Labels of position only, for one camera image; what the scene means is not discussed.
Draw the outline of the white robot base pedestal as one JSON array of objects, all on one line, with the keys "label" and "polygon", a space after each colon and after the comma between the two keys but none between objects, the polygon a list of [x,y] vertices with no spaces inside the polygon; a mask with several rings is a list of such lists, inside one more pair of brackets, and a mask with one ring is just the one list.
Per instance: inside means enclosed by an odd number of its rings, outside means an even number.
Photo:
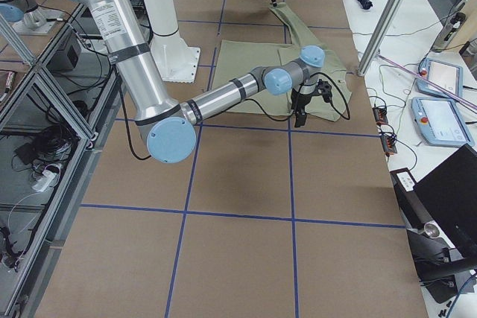
[{"label": "white robot base pedestal", "polygon": [[153,38],[151,53],[164,81],[193,83],[200,49],[190,47],[180,35],[173,0],[144,0]]}]

